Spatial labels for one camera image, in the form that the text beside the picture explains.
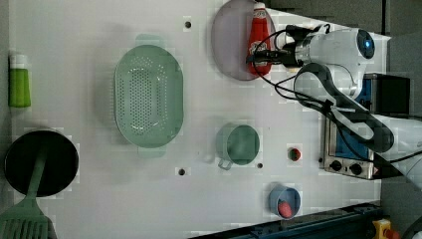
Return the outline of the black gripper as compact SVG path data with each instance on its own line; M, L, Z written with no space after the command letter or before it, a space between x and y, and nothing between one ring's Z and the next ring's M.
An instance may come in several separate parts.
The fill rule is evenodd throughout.
M296 43L289 43L282 47L280 51L257 51L255 56L246 58L246 63L271 63L283 64L286 68L300 68L304 63L296 57Z

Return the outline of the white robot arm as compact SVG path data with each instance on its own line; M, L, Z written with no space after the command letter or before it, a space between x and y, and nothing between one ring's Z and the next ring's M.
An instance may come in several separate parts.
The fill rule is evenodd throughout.
M355 100L375 50L371 34L362 29L289 25L258 41L246 62L297 68L290 90L294 101L323 114L420 186L421 118L376 114Z

